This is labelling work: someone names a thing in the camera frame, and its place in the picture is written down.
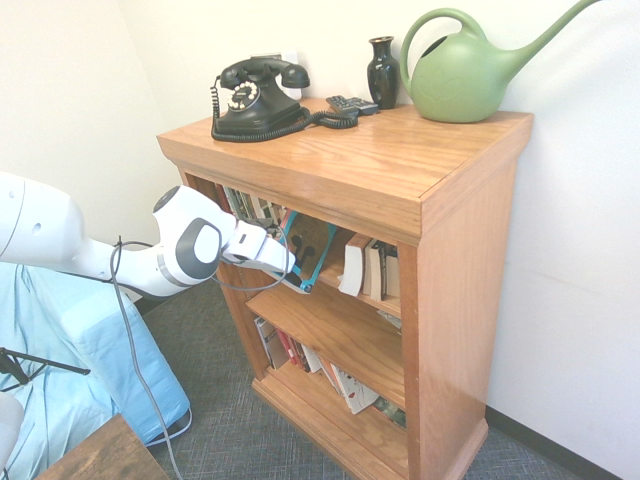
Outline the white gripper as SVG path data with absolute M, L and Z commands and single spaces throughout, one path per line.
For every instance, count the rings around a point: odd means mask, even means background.
M 314 257 L 315 247 L 300 235 L 293 235 L 290 242 L 294 255 L 264 228 L 237 223 L 229 235 L 223 236 L 222 258 L 230 264 L 268 272 L 277 284 L 302 292 L 302 280 L 291 270 L 294 264 L 303 265 L 308 258 Z

